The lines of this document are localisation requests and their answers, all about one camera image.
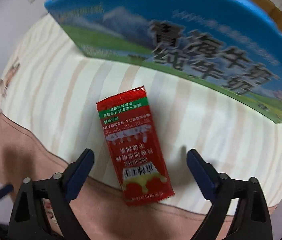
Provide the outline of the red long snack packet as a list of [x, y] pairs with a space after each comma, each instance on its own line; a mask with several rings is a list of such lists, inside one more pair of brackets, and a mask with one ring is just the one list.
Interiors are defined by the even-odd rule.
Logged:
[[101, 100], [97, 111], [125, 203], [144, 205], [172, 197], [145, 87]]

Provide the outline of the blue green milk carton box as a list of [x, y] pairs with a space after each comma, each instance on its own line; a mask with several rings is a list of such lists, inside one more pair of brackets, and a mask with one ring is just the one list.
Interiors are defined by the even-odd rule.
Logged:
[[47, 0], [89, 57], [191, 80], [282, 122], [282, 30], [251, 0]]

